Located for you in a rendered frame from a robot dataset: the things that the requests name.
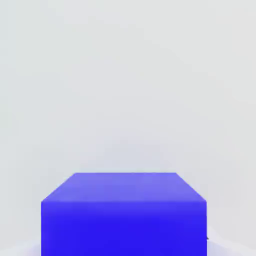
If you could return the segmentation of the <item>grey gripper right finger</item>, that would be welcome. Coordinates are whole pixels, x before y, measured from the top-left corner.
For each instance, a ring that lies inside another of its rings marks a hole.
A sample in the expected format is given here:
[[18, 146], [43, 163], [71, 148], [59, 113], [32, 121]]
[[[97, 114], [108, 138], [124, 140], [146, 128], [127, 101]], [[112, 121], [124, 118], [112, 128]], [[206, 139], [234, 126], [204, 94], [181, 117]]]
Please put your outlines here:
[[207, 227], [207, 256], [245, 256], [239, 245], [221, 238], [210, 226]]

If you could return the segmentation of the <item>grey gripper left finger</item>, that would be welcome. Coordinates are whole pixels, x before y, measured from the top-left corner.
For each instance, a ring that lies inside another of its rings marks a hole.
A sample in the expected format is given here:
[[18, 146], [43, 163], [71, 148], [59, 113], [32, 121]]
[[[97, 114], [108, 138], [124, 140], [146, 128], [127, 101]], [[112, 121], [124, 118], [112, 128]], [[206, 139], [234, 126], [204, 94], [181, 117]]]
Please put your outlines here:
[[31, 241], [23, 244], [18, 250], [18, 256], [41, 256], [41, 243]]

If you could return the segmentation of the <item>small blue cube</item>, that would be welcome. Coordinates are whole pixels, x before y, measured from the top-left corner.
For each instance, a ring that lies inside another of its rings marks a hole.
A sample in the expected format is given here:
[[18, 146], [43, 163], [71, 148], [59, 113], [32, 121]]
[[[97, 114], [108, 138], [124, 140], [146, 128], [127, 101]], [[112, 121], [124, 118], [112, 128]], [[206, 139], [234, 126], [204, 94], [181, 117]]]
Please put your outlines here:
[[176, 173], [75, 173], [41, 202], [41, 256], [207, 256], [207, 202]]

